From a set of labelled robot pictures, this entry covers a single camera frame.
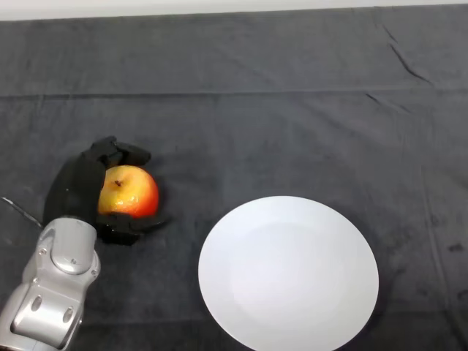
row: apple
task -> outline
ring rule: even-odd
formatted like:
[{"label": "apple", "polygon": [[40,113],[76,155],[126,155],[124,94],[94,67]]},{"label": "apple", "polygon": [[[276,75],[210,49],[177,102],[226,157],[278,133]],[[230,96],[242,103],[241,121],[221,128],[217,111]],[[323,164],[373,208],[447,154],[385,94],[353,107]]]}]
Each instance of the apple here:
[{"label": "apple", "polygon": [[159,204],[159,190],[153,177],[135,166],[117,166],[105,173],[99,196],[100,214],[120,212],[134,218],[152,216]]}]

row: white plate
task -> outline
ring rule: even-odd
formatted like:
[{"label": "white plate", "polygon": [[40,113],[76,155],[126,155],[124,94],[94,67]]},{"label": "white plate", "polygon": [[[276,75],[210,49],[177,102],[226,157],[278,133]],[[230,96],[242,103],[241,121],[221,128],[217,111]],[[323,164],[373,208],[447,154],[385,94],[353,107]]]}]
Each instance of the white plate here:
[{"label": "white plate", "polygon": [[266,197],[228,213],[198,267],[214,319],[256,351],[331,351],[374,309],[374,255],[351,222],[299,197]]}]

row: black glove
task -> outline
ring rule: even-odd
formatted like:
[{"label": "black glove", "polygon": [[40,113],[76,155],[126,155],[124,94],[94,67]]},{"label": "black glove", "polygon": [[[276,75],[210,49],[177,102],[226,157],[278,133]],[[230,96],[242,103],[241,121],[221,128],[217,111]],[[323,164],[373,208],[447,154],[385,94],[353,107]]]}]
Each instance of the black glove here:
[{"label": "black glove", "polygon": [[115,137],[95,142],[89,150],[71,158],[52,183],[45,200],[43,224],[71,216],[94,226],[97,235],[110,244],[132,245],[142,234],[163,224],[156,216],[134,219],[127,214],[98,214],[99,195],[105,171],[117,165],[143,166],[151,154]]}]

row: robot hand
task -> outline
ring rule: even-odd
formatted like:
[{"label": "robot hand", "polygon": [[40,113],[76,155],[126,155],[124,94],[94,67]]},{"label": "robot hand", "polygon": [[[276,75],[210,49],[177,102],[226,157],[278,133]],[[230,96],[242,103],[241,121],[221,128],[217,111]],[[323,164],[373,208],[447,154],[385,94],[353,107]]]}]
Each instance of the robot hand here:
[{"label": "robot hand", "polygon": [[151,155],[107,137],[69,160],[45,201],[44,230],[23,282],[0,315],[0,350],[68,350],[83,318],[89,285],[98,277],[97,238],[132,245],[163,221],[125,214],[99,215],[105,171],[116,165],[144,165]]}]

